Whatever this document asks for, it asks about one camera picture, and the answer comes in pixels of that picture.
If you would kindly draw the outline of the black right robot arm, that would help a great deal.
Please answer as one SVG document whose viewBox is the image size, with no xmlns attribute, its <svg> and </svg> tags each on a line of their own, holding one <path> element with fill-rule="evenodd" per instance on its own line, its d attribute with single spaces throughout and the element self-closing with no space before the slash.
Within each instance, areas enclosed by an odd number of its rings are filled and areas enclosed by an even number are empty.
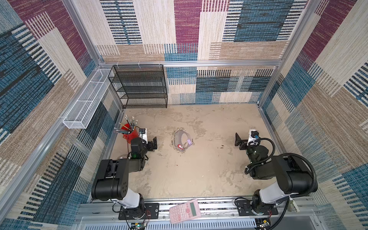
<svg viewBox="0 0 368 230">
<path fill-rule="evenodd" d="M 235 199 L 240 216 L 277 214 L 277 204 L 309 195 L 318 189 L 316 171 L 305 157 L 295 153 L 275 155 L 275 149 L 268 150 L 261 144 L 262 141 L 268 141 L 275 147 L 271 139 L 259 137 L 255 129 L 249 131 L 246 140 L 235 134 L 235 146 L 245 150 L 250 161 L 244 173 L 254 180 L 276 179 L 267 188 L 256 190 L 251 199 Z"/>
</svg>

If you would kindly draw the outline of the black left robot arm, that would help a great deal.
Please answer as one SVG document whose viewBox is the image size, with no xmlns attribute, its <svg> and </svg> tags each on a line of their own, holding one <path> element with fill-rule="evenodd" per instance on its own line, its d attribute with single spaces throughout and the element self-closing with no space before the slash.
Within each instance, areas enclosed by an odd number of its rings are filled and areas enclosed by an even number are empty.
<svg viewBox="0 0 368 230">
<path fill-rule="evenodd" d="M 92 199 L 111 200 L 114 205 L 120 205 L 120 210 L 112 208 L 114 213 L 119 214 L 119 220 L 157 219 L 159 203 L 145 204 L 143 195 L 128 186 L 129 174 L 142 171 L 149 160 L 147 152 L 156 150 L 157 146 L 156 137 L 149 142 L 134 138 L 131 152 L 126 158 L 102 160 L 93 182 Z"/>
</svg>

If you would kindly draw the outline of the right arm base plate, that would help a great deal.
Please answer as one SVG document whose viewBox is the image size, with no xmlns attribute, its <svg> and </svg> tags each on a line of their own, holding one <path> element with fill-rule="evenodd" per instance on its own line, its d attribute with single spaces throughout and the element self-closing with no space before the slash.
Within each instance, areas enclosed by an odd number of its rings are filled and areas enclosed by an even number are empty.
<svg viewBox="0 0 368 230">
<path fill-rule="evenodd" d="M 252 201 L 242 199 L 241 197 L 235 199 L 234 204 L 239 216 L 273 216 L 279 214 L 275 204 L 261 203 L 257 208 L 253 209 Z"/>
</svg>

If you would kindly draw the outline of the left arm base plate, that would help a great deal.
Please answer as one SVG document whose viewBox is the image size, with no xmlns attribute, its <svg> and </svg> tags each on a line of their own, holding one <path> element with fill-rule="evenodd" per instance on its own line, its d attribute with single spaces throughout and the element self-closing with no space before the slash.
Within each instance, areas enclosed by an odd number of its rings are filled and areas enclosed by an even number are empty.
<svg viewBox="0 0 368 230">
<path fill-rule="evenodd" d="M 119 220 L 144 220 L 158 219 L 159 203 L 147 203 L 139 205 L 137 208 L 126 209 L 121 206 L 118 219 Z"/>
</svg>

